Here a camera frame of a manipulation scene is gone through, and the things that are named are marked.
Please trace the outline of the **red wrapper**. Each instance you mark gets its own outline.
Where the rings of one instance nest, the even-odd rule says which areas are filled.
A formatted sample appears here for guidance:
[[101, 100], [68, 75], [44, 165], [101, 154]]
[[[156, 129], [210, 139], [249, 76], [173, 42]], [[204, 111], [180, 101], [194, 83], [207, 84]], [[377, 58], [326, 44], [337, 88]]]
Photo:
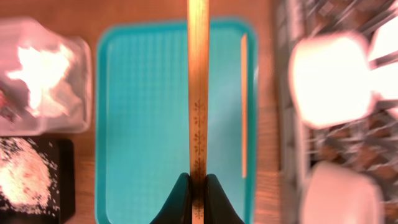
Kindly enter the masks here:
[[1, 90], [1, 117], [13, 123], [15, 120], [15, 113], [13, 112], [11, 105], [5, 95]]

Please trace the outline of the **cooked white rice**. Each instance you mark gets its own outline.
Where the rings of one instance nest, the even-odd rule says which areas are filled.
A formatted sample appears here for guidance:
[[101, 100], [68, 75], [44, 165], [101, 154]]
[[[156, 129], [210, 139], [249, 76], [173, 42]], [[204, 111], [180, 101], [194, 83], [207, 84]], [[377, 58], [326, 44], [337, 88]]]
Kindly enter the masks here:
[[54, 145], [32, 138], [1, 138], [2, 212], [57, 216], [58, 164], [50, 157]]

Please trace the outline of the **wooden chopstick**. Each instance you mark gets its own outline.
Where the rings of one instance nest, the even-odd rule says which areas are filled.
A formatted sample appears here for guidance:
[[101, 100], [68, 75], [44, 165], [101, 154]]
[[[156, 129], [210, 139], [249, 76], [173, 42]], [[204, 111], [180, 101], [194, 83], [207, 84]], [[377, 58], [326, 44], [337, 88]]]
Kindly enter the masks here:
[[208, 137], [209, 0], [188, 0], [189, 156], [192, 223], [204, 224]]
[[247, 176], [247, 159], [248, 159], [248, 114], [247, 114], [247, 56], [248, 56], [248, 41], [247, 35], [244, 34], [241, 38], [241, 121], [242, 121], [242, 177]]

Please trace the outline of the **white small bowl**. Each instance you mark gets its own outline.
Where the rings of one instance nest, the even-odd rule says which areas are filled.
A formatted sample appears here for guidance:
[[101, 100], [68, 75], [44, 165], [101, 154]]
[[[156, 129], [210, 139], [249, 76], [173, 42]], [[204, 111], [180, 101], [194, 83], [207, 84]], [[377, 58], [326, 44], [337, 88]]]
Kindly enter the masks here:
[[371, 90], [368, 42], [355, 32], [301, 40], [289, 60], [289, 87], [301, 120], [323, 129], [366, 117]]

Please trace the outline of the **large white round plate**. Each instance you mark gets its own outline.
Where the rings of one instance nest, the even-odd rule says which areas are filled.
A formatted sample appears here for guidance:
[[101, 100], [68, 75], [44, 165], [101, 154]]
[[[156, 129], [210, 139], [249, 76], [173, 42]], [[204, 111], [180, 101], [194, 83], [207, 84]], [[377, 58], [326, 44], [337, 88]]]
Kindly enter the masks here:
[[397, 101], [397, 17], [375, 31], [368, 59], [374, 100]]

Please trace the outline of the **white tissue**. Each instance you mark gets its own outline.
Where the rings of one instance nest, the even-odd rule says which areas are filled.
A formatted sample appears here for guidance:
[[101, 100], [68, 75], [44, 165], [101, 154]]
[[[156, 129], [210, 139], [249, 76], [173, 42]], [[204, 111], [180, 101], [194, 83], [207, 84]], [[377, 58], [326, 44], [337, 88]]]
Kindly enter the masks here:
[[23, 81], [29, 89], [27, 110], [33, 116], [55, 118], [66, 112], [66, 107], [55, 101], [51, 91], [66, 78], [76, 57], [65, 45], [57, 50], [36, 50], [33, 47], [17, 48], [21, 68], [8, 70], [11, 80]]

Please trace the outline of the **grey bowl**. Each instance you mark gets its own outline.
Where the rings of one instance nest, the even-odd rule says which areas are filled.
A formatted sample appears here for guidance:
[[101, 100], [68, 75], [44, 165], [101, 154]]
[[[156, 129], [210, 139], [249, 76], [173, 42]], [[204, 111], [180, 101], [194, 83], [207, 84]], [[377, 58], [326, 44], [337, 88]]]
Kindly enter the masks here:
[[382, 224], [380, 186], [370, 177], [322, 161], [310, 174], [302, 193], [301, 224]]

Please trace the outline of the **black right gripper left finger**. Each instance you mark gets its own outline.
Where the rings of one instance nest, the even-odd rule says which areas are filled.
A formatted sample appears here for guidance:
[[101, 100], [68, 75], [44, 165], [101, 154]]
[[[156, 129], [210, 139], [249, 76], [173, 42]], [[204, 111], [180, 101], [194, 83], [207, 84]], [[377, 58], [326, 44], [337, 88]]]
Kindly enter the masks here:
[[179, 175], [160, 212], [150, 224], [191, 224], [192, 184], [187, 173]]

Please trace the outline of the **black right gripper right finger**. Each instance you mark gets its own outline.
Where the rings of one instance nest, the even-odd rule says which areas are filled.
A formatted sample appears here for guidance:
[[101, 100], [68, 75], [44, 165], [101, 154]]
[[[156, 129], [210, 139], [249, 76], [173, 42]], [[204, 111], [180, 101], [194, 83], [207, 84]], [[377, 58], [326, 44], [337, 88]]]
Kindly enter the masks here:
[[214, 174], [205, 178], [204, 218], [205, 224], [244, 224]]

